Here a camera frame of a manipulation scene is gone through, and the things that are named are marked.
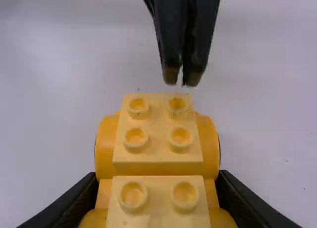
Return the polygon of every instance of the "yellow lego brick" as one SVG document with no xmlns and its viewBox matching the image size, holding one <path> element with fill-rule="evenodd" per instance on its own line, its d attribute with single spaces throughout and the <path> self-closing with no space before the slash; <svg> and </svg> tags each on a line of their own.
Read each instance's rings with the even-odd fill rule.
<svg viewBox="0 0 317 228">
<path fill-rule="evenodd" d="M 108 209 L 112 180 L 100 180 L 95 209 Z"/>
<path fill-rule="evenodd" d="M 113 177 L 106 227 L 211 228 L 203 177 Z"/>
<path fill-rule="evenodd" d="M 230 214 L 221 208 L 210 209 L 210 221 L 212 228 L 238 228 Z"/>
<path fill-rule="evenodd" d="M 204 160 L 188 94 L 128 94 L 113 153 L 118 175 L 196 175 Z"/>
<path fill-rule="evenodd" d="M 100 123 L 95 142 L 95 168 L 96 177 L 112 179 L 116 175 L 112 157 L 119 116 L 106 116 Z"/>
<path fill-rule="evenodd" d="M 216 186 L 213 179 L 205 179 L 205 190 L 207 197 L 208 208 L 219 208 L 218 196 L 216 191 Z"/>
<path fill-rule="evenodd" d="M 107 209 L 90 210 L 81 220 L 78 228 L 105 228 Z"/>
</svg>

